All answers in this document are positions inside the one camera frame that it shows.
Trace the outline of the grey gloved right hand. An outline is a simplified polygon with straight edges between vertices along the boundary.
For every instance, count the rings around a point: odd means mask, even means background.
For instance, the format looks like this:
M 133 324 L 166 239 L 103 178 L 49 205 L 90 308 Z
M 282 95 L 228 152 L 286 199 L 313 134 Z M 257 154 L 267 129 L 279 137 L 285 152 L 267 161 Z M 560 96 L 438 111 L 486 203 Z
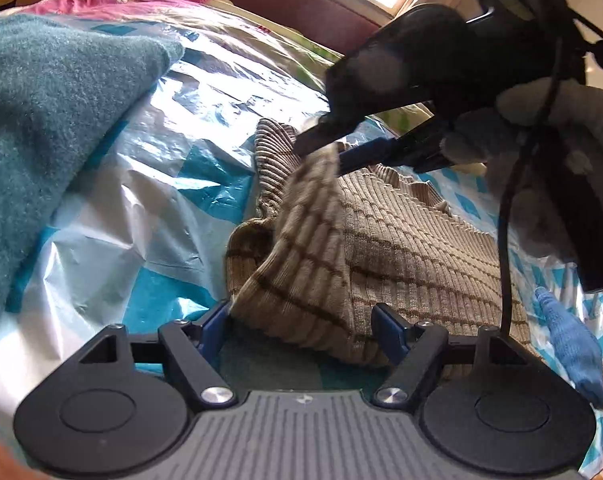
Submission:
M 538 124 L 550 84 L 520 84 L 494 107 L 462 115 L 441 149 L 456 164 L 484 162 L 489 193 L 501 197 L 519 151 L 533 140 L 510 213 L 519 244 L 534 257 L 582 262 L 587 249 L 603 248 L 603 89 L 562 82 Z

